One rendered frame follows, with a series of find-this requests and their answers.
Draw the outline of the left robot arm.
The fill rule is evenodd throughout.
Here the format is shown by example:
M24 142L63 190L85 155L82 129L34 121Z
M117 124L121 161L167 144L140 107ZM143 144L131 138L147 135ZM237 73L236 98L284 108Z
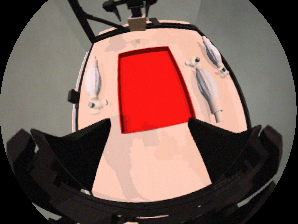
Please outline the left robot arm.
M141 4L142 4L142 7L141 7ZM143 14L141 13L141 8L144 8L143 4L144 4L144 1L139 1L139 2L134 2L134 3L128 3L127 4L128 10L131 9L131 12L133 12L131 18L136 18L136 17L142 17L143 16Z

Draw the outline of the red tray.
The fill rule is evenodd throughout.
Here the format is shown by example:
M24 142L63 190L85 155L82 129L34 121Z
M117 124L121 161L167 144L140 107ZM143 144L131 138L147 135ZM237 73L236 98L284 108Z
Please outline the red tray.
M125 134L196 118L185 80L168 46L119 53L117 83L120 128Z

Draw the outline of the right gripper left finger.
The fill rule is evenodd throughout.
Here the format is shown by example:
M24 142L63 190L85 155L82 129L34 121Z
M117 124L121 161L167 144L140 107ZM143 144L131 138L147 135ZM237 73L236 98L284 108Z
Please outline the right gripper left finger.
M63 137L36 129L30 132L38 148L56 158L82 189L92 192L110 130L111 120L105 118Z

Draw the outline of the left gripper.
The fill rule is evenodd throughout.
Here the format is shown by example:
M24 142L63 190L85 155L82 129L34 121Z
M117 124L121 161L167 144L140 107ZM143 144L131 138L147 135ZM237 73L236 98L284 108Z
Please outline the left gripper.
M105 9L107 12L109 12L109 11L110 12L113 12L114 11L114 13L116 14L117 18L121 22L121 18L120 18L120 15L119 15L119 12L118 12L116 6L117 5L121 5L121 4L131 3L131 2L139 2L139 1L145 1L145 14L146 14L146 17L148 16L150 5L153 5L153 4L155 4L157 2L157 0L135 0L135 1L132 1L132 0L128 0L128 1L126 1L126 0L119 0L119 1L115 1L115 2L113 2L113 0L109 0L109 1L104 2L102 4L102 6L103 6L103 9ZM151 2L152 2L152 4L151 4Z

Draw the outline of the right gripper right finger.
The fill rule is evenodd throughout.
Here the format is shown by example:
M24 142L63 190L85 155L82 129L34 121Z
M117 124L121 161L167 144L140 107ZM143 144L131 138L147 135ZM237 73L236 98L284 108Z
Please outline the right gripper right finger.
M187 125L212 184L225 178L225 173L262 128L257 125L235 133L193 117L189 117Z

